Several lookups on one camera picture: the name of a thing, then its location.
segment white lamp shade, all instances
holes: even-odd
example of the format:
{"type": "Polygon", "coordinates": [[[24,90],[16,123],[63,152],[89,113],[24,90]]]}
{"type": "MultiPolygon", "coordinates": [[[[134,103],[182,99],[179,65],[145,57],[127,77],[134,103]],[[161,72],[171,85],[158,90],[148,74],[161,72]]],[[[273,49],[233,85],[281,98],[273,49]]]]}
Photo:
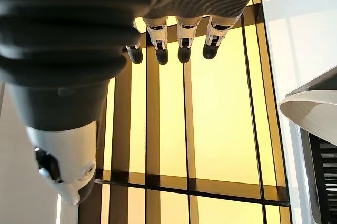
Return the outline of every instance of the white lamp shade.
{"type": "Polygon", "coordinates": [[[337,91],[304,91],[287,97],[281,112],[308,132],[337,145],[337,91]]]}

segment white wall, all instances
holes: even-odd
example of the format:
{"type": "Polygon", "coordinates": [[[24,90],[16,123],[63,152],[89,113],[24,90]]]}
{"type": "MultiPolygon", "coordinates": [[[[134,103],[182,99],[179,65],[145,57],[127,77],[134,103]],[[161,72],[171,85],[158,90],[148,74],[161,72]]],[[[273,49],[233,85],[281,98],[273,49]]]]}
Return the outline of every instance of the white wall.
{"type": "MultiPolygon", "coordinates": [[[[262,0],[277,100],[337,65],[337,0],[262,0]]],[[[313,223],[299,128],[280,116],[295,224],[313,223]]]]}
{"type": "MultiPolygon", "coordinates": [[[[0,84],[0,223],[56,223],[57,194],[37,172],[34,149],[5,88],[0,84]]],[[[61,224],[77,223],[77,207],[60,205],[61,224]]]]}

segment black grille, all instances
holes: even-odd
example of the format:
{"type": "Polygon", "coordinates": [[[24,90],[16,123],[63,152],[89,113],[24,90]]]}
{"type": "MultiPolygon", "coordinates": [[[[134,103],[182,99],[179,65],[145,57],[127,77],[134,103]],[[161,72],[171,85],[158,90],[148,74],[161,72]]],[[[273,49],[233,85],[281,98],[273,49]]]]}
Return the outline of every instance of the black grille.
{"type": "Polygon", "coordinates": [[[310,134],[323,224],[337,223],[337,146],[310,134]]]}

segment yellow glass panel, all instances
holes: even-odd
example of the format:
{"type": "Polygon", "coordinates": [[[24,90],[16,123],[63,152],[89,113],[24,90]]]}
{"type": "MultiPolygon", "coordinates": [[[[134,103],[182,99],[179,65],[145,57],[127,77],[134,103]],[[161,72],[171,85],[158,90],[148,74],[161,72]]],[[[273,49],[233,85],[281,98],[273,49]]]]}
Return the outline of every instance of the yellow glass panel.
{"type": "Polygon", "coordinates": [[[253,0],[249,0],[247,6],[249,6],[249,5],[253,5],[253,0]]]}
{"type": "Polygon", "coordinates": [[[128,189],[128,224],[145,224],[145,189],[128,189]]]}
{"type": "Polygon", "coordinates": [[[278,206],[265,206],[268,224],[281,224],[278,206]]]}
{"type": "Polygon", "coordinates": [[[160,224],[188,224],[187,195],[160,192],[160,224]]]}
{"type": "Polygon", "coordinates": [[[111,169],[112,133],[114,124],[115,79],[110,79],[106,101],[106,125],[103,169],[111,169]]]}
{"type": "Polygon", "coordinates": [[[268,115],[264,97],[263,78],[256,27],[245,27],[246,42],[251,74],[257,139],[259,141],[262,179],[264,185],[276,186],[272,145],[269,133],[268,115]]]}
{"type": "Polygon", "coordinates": [[[167,25],[168,26],[172,26],[172,25],[176,25],[177,24],[177,19],[175,18],[175,16],[169,16],[167,18],[167,25]]]}
{"type": "Polygon", "coordinates": [[[135,19],[135,22],[136,22],[136,25],[137,25],[137,29],[140,33],[146,32],[146,24],[141,17],[137,17],[135,19]]]}
{"type": "Polygon", "coordinates": [[[199,224],[262,224],[258,204],[198,197],[199,224]]]}
{"type": "Polygon", "coordinates": [[[102,184],[101,224],[109,223],[110,185],[102,184]]]}
{"type": "Polygon", "coordinates": [[[146,148],[146,48],[143,63],[132,64],[130,172],[145,173],[146,148]]]}
{"type": "Polygon", "coordinates": [[[169,61],[159,66],[160,173],[186,177],[183,65],[178,43],[169,43],[169,61]]]}
{"type": "Polygon", "coordinates": [[[204,43],[197,37],[191,55],[196,177],[258,184],[241,29],[228,32],[213,60],[204,43]]]}

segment metal grid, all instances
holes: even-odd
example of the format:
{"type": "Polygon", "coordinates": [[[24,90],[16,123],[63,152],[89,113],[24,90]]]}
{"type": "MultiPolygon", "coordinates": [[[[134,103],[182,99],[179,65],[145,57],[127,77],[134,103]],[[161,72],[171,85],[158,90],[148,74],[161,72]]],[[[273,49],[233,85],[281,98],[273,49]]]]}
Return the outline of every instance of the metal grid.
{"type": "MultiPolygon", "coordinates": [[[[141,34],[141,48],[147,47],[146,62],[146,163],[145,174],[129,172],[130,155],[130,115],[131,115],[131,63],[125,71],[115,79],[114,130],[111,170],[103,170],[104,134],[100,134],[97,149],[96,184],[90,197],[80,205],[78,223],[101,222],[102,184],[110,184],[110,214],[109,223],[128,223],[128,187],[143,188],[145,193],[145,223],[160,223],[160,191],[175,192],[188,195],[189,223],[197,224],[197,197],[210,197],[234,200],[262,205],[263,223],[267,223],[266,205],[279,206],[280,222],[291,223],[289,191],[287,188],[284,169],[284,156],[280,138],[280,129],[276,112],[276,102],[269,60],[269,50],[266,42],[264,17],[260,0],[253,0],[241,20],[233,28],[241,28],[245,54],[247,83],[251,103],[251,115],[254,129],[259,184],[243,184],[226,181],[214,181],[195,178],[195,156],[193,138],[192,87],[190,63],[183,65],[184,105],[185,105],[185,145],[186,145],[186,177],[160,175],[160,146],[159,146],[159,67],[155,60],[155,52],[148,34],[141,34]],[[252,99],[249,57],[246,45],[245,26],[256,25],[259,44],[261,69],[265,102],[269,120],[276,186],[263,184],[259,142],[257,140],[255,111],[252,99]]],[[[203,18],[198,26],[196,36],[206,33],[208,20],[203,18]]],[[[177,41],[176,26],[170,26],[168,42],[177,41]]]]}

